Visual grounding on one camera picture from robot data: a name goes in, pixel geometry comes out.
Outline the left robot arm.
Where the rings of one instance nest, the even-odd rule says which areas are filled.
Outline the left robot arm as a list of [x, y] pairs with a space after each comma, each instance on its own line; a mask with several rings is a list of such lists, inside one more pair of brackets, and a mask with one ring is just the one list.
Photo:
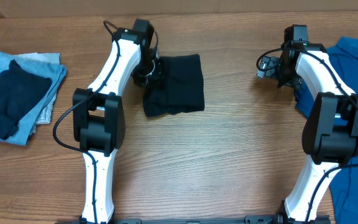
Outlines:
[[114, 160], [126, 131], [122, 94], [130, 77], [146, 85], [157, 71], [158, 48], [150, 47], [156, 36], [153, 27], [113, 32], [111, 52], [99, 75], [86, 89], [74, 92], [73, 130], [86, 169], [79, 223], [114, 221]]

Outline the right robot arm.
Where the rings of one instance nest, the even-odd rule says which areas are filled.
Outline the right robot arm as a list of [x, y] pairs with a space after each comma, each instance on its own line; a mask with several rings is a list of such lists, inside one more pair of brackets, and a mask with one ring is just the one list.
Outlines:
[[358, 94], [349, 88], [329, 61], [321, 44], [291, 41], [256, 62], [257, 76], [291, 85], [301, 79], [313, 95], [314, 104], [302, 133], [305, 163], [289, 196], [264, 223], [330, 223], [317, 209], [330, 183], [341, 170], [351, 168], [358, 156]]

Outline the black t-shirt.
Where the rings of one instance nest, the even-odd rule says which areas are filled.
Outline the black t-shirt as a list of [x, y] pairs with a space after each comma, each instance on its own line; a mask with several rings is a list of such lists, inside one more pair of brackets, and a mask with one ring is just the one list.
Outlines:
[[204, 79], [198, 54], [161, 57], [163, 83], [148, 86], [143, 97], [147, 117], [203, 111]]

